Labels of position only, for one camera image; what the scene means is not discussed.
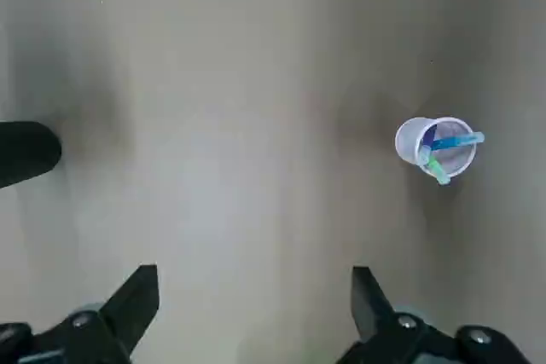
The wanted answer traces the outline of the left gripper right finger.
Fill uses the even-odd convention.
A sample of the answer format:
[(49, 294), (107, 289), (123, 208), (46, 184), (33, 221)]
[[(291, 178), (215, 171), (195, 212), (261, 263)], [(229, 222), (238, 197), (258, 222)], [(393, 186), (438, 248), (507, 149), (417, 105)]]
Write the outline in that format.
[(359, 335), (338, 363), (528, 363), (504, 333), (466, 325), (451, 336), (396, 311), (368, 267), (351, 271), (351, 315)]

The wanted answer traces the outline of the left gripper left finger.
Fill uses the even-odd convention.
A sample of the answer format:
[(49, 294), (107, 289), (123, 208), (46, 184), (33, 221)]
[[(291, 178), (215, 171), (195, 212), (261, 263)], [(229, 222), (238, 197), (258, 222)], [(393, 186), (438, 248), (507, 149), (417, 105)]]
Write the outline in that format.
[(130, 363), (159, 307), (157, 266), (141, 265), (100, 308), (76, 311), (49, 330), (3, 323), (1, 362)]

